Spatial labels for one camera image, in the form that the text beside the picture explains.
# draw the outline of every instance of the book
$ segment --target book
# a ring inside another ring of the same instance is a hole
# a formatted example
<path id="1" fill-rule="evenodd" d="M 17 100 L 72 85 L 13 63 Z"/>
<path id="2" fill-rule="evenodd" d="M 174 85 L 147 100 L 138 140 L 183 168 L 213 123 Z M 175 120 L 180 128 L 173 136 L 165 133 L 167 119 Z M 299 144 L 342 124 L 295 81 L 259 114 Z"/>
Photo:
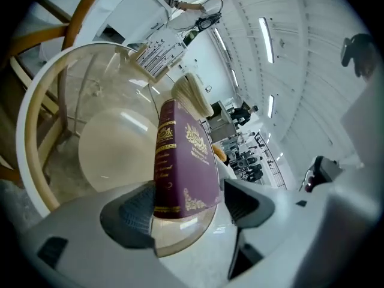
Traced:
<path id="1" fill-rule="evenodd" d="M 158 218 L 178 219 L 221 201 L 212 145 L 200 121 L 176 100 L 161 107 L 154 181 Z"/>

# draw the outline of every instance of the gold corner ornament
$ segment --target gold corner ornament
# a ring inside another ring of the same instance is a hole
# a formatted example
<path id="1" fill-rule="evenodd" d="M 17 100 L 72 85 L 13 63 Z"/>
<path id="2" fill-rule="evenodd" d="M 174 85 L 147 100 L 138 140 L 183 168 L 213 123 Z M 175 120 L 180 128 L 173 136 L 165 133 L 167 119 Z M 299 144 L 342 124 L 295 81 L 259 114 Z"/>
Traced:
<path id="1" fill-rule="evenodd" d="M 187 124 L 185 130 L 187 132 L 186 138 L 188 141 L 191 142 L 201 152 L 208 155 L 208 150 L 204 143 L 204 139 L 200 137 L 198 130 L 193 126 L 191 127 L 189 124 Z"/>
<path id="2" fill-rule="evenodd" d="M 171 140 L 173 138 L 173 131 L 171 128 L 163 127 L 160 129 L 160 131 L 157 134 L 157 141 L 156 144 L 159 144 L 161 142 Z"/>
<path id="3" fill-rule="evenodd" d="M 185 209 L 187 211 L 206 207 L 206 205 L 201 200 L 192 199 L 189 195 L 187 188 L 184 188 L 184 199 L 185 199 Z"/>

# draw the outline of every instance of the chair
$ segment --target chair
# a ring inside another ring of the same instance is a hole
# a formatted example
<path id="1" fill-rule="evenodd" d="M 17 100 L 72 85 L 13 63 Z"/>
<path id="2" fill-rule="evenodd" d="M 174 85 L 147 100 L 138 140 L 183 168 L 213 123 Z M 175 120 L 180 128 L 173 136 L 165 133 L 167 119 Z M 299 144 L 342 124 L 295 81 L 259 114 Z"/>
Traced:
<path id="1" fill-rule="evenodd" d="M 238 167 L 240 169 L 243 169 L 245 167 L 249 166 L 248 160 L 247 159 L 242 159 L 238 161 Z"/>
<path id="2" fill-rule="evenodd" d="M 256 158 L 254 158 L 254 157 L 247 158 L 247 160 L 248 160 L 249 164 L 254 164 L 257 161 Z"/>

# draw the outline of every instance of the metal rack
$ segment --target metal rack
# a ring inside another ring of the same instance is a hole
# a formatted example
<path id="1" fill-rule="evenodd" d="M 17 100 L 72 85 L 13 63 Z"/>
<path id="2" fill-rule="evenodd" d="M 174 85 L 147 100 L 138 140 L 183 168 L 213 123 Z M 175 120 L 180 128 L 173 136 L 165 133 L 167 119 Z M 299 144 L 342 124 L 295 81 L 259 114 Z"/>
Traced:
<path id="1" fill-rule="evenodd" d="M 287 189 L 286 187 L 286 184 L 284 182 L 284 179 L 283 179 L 283 176 L 281 175 L 281 172 L 277 166 L 277 163 L 275 161 L 275 158 L 274 156 L 272 155 L 271 151 L 269 150 L 267 144 L 265 143 L 263 137 L 261 136 L 260 133 L 257 133 L 254 137 L 254 139 L 261 145 L 264 145 L 263 147 L 259 147 L 260 150 L 263 152 L 263 154 L 265 155 L 265 159 L 267 161 L 270 161 L 269 164 L 269 168 L 272 172 L 272 175 L 275 179 L 275 182 L 277 184 L 277 187 L 278 188 L 282 188 L 282 189 Z"/>

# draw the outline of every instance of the book spine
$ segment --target book spine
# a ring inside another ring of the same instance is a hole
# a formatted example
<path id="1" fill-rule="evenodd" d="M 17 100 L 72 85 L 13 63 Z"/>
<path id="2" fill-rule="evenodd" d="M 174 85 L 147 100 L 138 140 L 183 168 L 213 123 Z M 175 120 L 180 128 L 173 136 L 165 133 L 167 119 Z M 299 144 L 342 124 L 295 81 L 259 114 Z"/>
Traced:
<path id="1" fill-rule="evenodd" d="M 173 100 L 163 104 L 160 111 L 156 139 L 154 181 L 156 184 L 154 215 L 159 218 L 177 218 L 181 207 L 176 190 L 176 139 L 175 104 Z"/>

